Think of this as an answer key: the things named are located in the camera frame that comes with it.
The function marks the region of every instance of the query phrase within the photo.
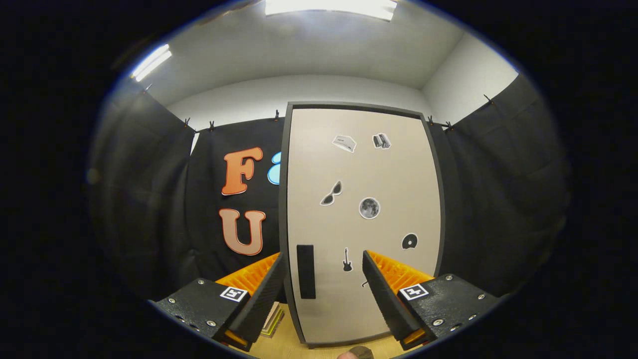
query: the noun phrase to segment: ceiling light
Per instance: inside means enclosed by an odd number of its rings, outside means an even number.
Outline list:
[[[140,74],[137,75],[137,77],[135,77],[135,80],[137,80],[137,82],[140,82],[144,77],[146,77],[146,75],[148,75],[151,71],[155,70],[157,66],[159,66],[162,62],[166,61],[171,55],[172,54],[170,53],[170,51],[164,52],[164,54],[162,54],[160,57],[155,59],[155,61],[150,63],[149,66],[146,66],[146,68],[144,68],[142,72],[140,72]]]
[[[145,68],[147,68],[155,59],[160,57],[168,50],[168,44],[164,46],[158,47],[155,51],[153,51],[150,55],[148,55],[144,61],[142,61],[133,71],[132,76],[139,75]]]
[[[358,13],[383,20],[392,20],[393,0],[266,0],[266,16],[304,10],[329,10]]]

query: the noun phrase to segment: beige door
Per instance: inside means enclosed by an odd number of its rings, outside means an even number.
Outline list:
[[[362,252],[372,250],[434,274],[440,198],[423,124],[420,119],[369,111],[295,109],[290,126],[288,253],[304,338],[319,344],[387,333],[370,289],[362,286]],[[347,137],[356,146],[340,143],[350,142]],[[323,199],[338,181],[340,194],[325,205]],[[379,206],[366,206],[361,212],[360,204],[368,197]],[[417,240],[410,236],[404,241],[410,233]],[[300,296],[297,245],[313,246],[314,299]],[[344,270],[346,247],[350,271]]]

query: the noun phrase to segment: blue shape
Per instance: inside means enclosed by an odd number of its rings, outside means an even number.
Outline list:
[[[281,162],[281,152],[277,152],[273,157],[272,157],[272,163],[274,164],[278,164]]]
[[[272,157],[272,163],[274,163],[275,165],[268,170],[268,181],[272,183],[273,185],[277,185],[277,186],[279,185],[279,169],[281,168],[281,165],[279,164],[280,162],[281,162],[281,152],[277,152]]]

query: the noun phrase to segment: black backdrop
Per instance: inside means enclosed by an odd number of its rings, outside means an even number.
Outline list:
[[[219,279],[251,263],[279,252],[279,186],[267,179],[268,171],[275,164],[272,157],[281,151],[281,136],[284,119],[259,119],[203,130],[199,134],[188,169],[185,211],[189,240],[200,275]],[[222,195],[226,182],[228,153],[259,147],[261,160],[253,160],[254,173],[251,179],[242,177],[248,189],[241,194]],[[222,233],[219,210],[229,208],[239,212],[236,220],[237,237],[243,244],[250,241],[246,211],[264,212],[261,222],[263,247],[254,256],[235,253],[228,248]],[[279,301],[286,303],[283,288]]]
[[[89,165],[96,234],[130,288],[158,300],[196,274],[189,250],[184,188],[195,131],[137,84],[105,104]]]
[[[528,279],[565,225],[570,167],[547,104],[519,75],[453,130],[432,126],[445,191],[440,273],[501,296]]]

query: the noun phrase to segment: orange letter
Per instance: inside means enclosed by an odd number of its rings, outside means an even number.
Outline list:
[[[237,219],[239,212],[223,208],[219,210],[221,217],[221,228],[224,232],[224,241],[228,248],[239,254],[254,256],[262,251],[262,221],[266,219],[266,214],[260,211],[246,211],[244,216],[250,223],[250,244],[241,243],[237,237]]]
[[[232,195],[246,191],[248,186],[241,181],[241,175],[245,175],[246,179],[250,180],[255,171],[255,162],[249,157],[258,161],[261,160],[263,157],[262,149],[255,147],[224,156],[224,161],[226,161],[226,185],[222,187],[221,194]],[[242,165],[244,158],[246,158],[246,163]]]

